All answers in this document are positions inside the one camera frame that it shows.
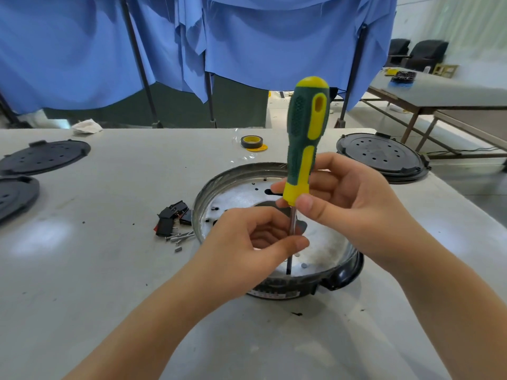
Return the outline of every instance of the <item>black chair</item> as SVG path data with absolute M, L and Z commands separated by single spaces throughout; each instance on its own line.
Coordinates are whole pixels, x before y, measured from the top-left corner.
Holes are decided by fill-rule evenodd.
M 444 61 L 448 45 L 448 42 L 442 40 L 424 40 L 418 42 L 410 52 L 410 57 L 402 60 L 401 66 L 420 72 L 429 66 L 429 73 L 433 73 L 435 65 Z
M 400 66 L 403 58 L 409 53 L 410 40 L 406 38 L 393 38 L 389 45 L 389 54 L 385 66 Z

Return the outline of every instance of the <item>concrete floor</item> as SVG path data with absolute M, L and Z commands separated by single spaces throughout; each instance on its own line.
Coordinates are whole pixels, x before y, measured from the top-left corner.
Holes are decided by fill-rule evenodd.
M 271 92 L 268 101 L 267 127 L 286 128 L 287 111 L 290 98 L 287 93 L 281 98 L 277 92 Z M 378 107 L 387 108 L 387 102 L 374 102 Z M 333 127 L 341 112 L 342 103 L 333 102 L 329 115 L 328 126 Z M 389 110 L 389 113 L 409 121 L 410 113 L 398 113 Z M 432 115 L 419 117 L 416 128 L 425 131 L 431 121 Z M 359 102 L 345 115 L 345 127 L 370 127 L 377 131 L 389 134 L 400 140 L 405 127 L 389 117 L 377 112 L 375 109 Z M 439 121 L 432 132 L 432 136 L 455 149 L 476 149 L 490 147 L 465 132 L 453 128 Z M 421 135 L 414 132 L 409 136 L 407 145 L 415 148 L 421 140 Z M 431 141 L 426 141 L 422 152 L 443 150 Z M 507 227 L 507 173 L 502 172 L 505 159 L 463 159 L 463 160 L 435 160 L 431 162 L 432 171 L 454 189 Z

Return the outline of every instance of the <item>green and yellow handle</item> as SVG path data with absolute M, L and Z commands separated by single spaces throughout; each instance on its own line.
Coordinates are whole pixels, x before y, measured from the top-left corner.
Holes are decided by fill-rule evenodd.
M 303 78 L 295 86 L 288 107 L 288 178 L 283 191 L 291 207 L 299 195 L 309 193 L 308 178 L 318 142 L 326 130 L 329 104 L 329 86 L 320 77 Z

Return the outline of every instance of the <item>white work table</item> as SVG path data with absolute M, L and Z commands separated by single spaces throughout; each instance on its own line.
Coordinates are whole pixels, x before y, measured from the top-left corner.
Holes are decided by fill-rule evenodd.
M 319 151 L 336 151 L 329 129 Z M 233 140 L 258 134 L 269 149 Z M 89 155 L 35 175 L 34 206 L 0 226 L 0 378 L 57 379 L 191 257 L 153 231 L 159 213 L 249 162 L 285 162 L 288 137 L 269 129 L 4 130 L 2 154 L 73 138 Z M 507 300 L 507 230 L 430 173 L 394 185 L 412 215 Z M 298 317 L 291 312 L 302 313 Z M 397 282 L 368 258 L 353 283 L 275 302 L 244 296 L 199 323 L 162 379 L 442 379 L 447 372 Z

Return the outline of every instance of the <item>black plastic lid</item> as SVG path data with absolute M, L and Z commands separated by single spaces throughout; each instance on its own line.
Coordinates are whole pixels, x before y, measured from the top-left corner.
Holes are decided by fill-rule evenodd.
M 338 153 L 382 173 L 391 184 L 408 184 L 424 177 L 428 160 L 383 133 L 352 133 L 336 143 Z
M 28 176 L 0 178 L 0 223 L 28 210 L 39 197 L 39 182 Z
M 0 160 L 0 175 L 37 175 L 75 163 L 90 152 L 84 141 L 46 140 L 30 143 L 28 148 L 6 155 Z

